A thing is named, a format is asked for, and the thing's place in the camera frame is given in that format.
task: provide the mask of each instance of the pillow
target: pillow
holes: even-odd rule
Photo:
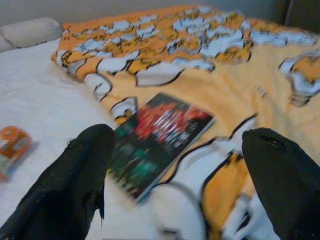
[[[5,25],[0,27],[0,52],[56,40],[61,35],[60,24],[49,17]]]

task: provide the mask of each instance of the blanket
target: blanket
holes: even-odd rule
[[[215,116],[147,200],[163,234],[279,239],[246,168],[242,133],[272,128],[320,164],[318,35],[195,5],[63,28],[52,60],[118,124],[159,92]]]

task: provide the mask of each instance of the book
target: book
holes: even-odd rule
[[[138,202],[213,123],[197,106],[158,93],[114,131],[108,174]]]

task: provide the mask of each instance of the small container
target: small container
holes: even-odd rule
[[[31,145],[31,137],[16,126],[0,130],[0,182],[8,179],[8,170],[18,162]]]

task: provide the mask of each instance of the white bed sheet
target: white bed sheet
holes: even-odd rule
[[[0,129],[18,126],[33,138],[10,181],[0,184],[0,226],[68,140],[94,124],[115,127],[92,91],[50,60],[58,42],[0,53]],[[110,179],[104,197],[103,225],[96,212],[87,239],[160,239],[147,205],[128,205],[126,195]]]

